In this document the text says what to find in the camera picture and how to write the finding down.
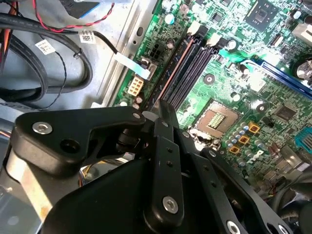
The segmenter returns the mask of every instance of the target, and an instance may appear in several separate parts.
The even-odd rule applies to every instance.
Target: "black ram slot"
[[[164,73],[162,74],[161,78],[155,85],[149,99],[144,105],[144,110],[149,110],[151,107],[155,104],[155,102],[158,100],[161,92],[163,91],[168,79],[170,76],[173,75],[173,72],[176,71],[176,67],[178,62],[181,60],[182,56],[184,55],[185,51],[188,51],[190,49],[189,44],[193,43],[194,40],[191,36],[187,36],[181,44],[176,49],[175,53],[173,54],[170,63],[168,64],[167,68],[164,70]]]
[[[199,52],[196,54],[194,60],[192,61],[191,65],[188,67],[187,71],[183,74],[183,77],[176,87],[173,93],[171,93],[171,97],[169,98],[168,102],[170,104],[174,104],[176,99],[179,97],[179,92],[183,92],[186,89],[186,83],[194,78],[194,74],[197,72],[198,66],[203,62],[203,59],[207,55],[207,49],[202,47]]]
[[[170,99],[171,93],[175,90],[175,88],[180,83],[181,78],[183,77],[183,74],[187,71],[187,68],[190,66],[192,61],[194,60],[195,55],[197,54],[199,48],[200,48],[200,42],[195,42],[190,50],[187,52],[186,56],[184,57],[184,60],[180,64],[177,72],[175,73],[174,77],[172,78],[170,84],[167,86],[164,95],[162,95],[161,99],[168,100]]]
[[[191,68],[192,72],[182,78],[184,82],[181,83],[179,88],[175,89],[175,93],[172,93],[172,101],[169,101],[169,103],[172,104],[176,110],[186,99],[187,95],[194,87],[195,83],[203,73],[211,58],[218,53],[218,47],[209,47],[207,50],[200,53],[198,59]]]

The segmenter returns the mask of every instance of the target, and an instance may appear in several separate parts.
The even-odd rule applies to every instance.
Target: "blue pcie slot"
[[[312,154],[312,128],[303,129],[294,138],[296,145],[303,147],[307,152]]]
[[[257,60],[248,59],[243,61],[242,63],[254,65],[257,66],[258,68],[263,69],[268,75],[270,75],[274,79],[280,81],[287,87],[295,90],[296,92],[312,100],[312,89],[299,82],[295,77],[287,75],[286,73],[282,72],[281,70],[277,69],[276,67],[267,63],[266,61],[261,59]]]

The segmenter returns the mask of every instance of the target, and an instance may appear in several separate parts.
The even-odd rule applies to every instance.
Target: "sticker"
[[[55,52],[54,47],[47,40],[42,40],[35,44],[35,46],[38,47],[44,55]]]
[[[87,44],[96,44],[96,37],[92,31],[79,32],[80,42]]]

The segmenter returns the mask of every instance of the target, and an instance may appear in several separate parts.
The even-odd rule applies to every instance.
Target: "pcie slot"
[[[200,48],[200,41],[195,41],[194,44],[191,46],[190,50],[187,52],[186,56],[184,57],[183,62],[179,66],[177,72],[173,76],[171,82],[169,83],[168,87],[166,88],[164,94],[160,97],[163,100],[169,100],[171,93],[176,89],[180,80],[183,77],[183,74],[187,71],[188,67],[194,61],[194,57],[196,56],[199,48]]]
[[[168,64],[163,75],[155,85],[148,101],[145,103],[144,109],[149,110],[155,104],[155,102],[163,95],[171,79],[177,72],[180,64],[183,62],[184,57],[191,48],[193,42],[193,37],[187,36],[178,46],[174,55],[170,59],[170,63]]]
[[[211,58],[218,53],[219,49],[217,47],[208,47],[197,54],[194,62],[181,79],[180,84],[174,92],[171,93],[171,98],[168,102],[172,104],[176,110],[180,107],[191,89],[194,87]]]
[[[308,99],[312,99],[312,89],[305,86],[301,82],[299,82],[295,77],[289,76],[286,73],[282,72],[281,70],[277,69],[276,67],[272,66],[271,64],[267,63],[264,60],[257,59],[257,60],[250,60],[247,59],[243,61],[247,65],[253,65],[260,69],[263,69],[265,73],[273,77],[274,79],[280,81],[287,87],[295,90],[296,92],[304,95]]]

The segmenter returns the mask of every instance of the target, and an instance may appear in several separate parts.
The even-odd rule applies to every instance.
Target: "green circuit board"
[[[239,158],[246,162],[244,169],[251,177],[266,181],[269,187],[274,181],[266,175],[268,172],[277,171],[276,164],[280,162],[280,158],[272,157],[265,149],[256,160],[250,161],[245,152],[251,150],[256,154],[259,151],[255,145],[256,140],[261,140],[266,146],[274,142],[279,147],[287,144],[294,151],[299,150],[294,137],[305,127],[312,126],[311,101],[262,70],[250,68],[251,74],[246,77],[242,76],[238,68],[246,59],[256,58],[265,60],[286,74],[291,74],[294,61],[305,54],[312,54],[312,48],[292,34],[292,30],[308,15],[305,7],[298,0],[194,0],[186,1],[189,7],[186,14],[181,10],[182,5],[186,4],[183,0],[168,1],[171,2],[169,10],[164,8],[162,2],[159,1],[155,8],[150,26],[134,58],[137,62],[142,58],[148,58],[157,64],[154,75],[150,81],[144,83],[141,90],[144,99],[140,109],[144,110],[146,107],[145,102],[192,22],[197,21],[208,28],[205,39],[218,34],[226,40],[235,40],[238,44],[235,49],[222,49],[219,55],[214,56],[208,63],[177,109],[177,117],[180,127],[190,130],[196,128],[201,116],[213,101],[237,113],[237,120],[222,134],[222,137],[212,137],[212,140],[221,140],[218,150],[237,172],[242,173],[242,168],[237,162]],[[255,5],[265,3],[270,5],[271,11],[268,12],[273,15],[269,20],[270,23],[253,25],[250,18],[255,17],[253,16]],[[298,19],[293,17],[296,11],[301,13]],[[165,21],[168,14],[175,17],[171,25]],[[283,40],[278,46],[273,46],[278,36],[282,36]],[[169,39],[175,40],[175,48],[169,49],[166,46]],[[156,44],[162,46],[164,50],[158,59],[151,57],[151,51]],[[213,84],[207,85],[204,82],[207,74],[215,77]],[[131,71],[127,73],[115,105],[119,105],[122,101],[127,105],[134,103],[134,96],[127,93],[134,75]],[[239,100],[234,101],[233,93],[239,96]],[[259,109],[260,105],[264,106],[264,110]],[[279,116],[279,110],[284,106],[292,111],[292,116],[287,120]],[[261,121],[263,117],[270,118],[274,122],[274,127],[269,127]],[[246,131],[249,142],[236,144],[239,153],[229,152],[226,140],[241,123],[248,124],[251,121],[260,130],[256,134]]]

